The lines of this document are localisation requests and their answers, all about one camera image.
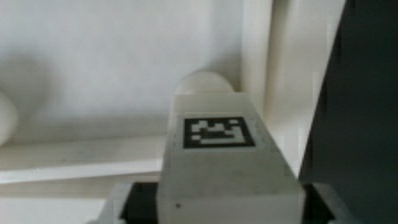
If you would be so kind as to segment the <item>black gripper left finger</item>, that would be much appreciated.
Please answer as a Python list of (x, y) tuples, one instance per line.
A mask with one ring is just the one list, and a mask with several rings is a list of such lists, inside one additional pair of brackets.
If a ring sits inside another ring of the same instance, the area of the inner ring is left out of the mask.
[(156, 182), (117, 183), (97, 218), (86, 224), (157, 224)]

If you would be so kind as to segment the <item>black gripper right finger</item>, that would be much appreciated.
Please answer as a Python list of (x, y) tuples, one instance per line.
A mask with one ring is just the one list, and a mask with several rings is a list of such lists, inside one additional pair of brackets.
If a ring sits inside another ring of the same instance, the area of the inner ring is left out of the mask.
[(303, 183), (305, 203), (300, 224), (355, 224), (355, 216), (331, 186)]

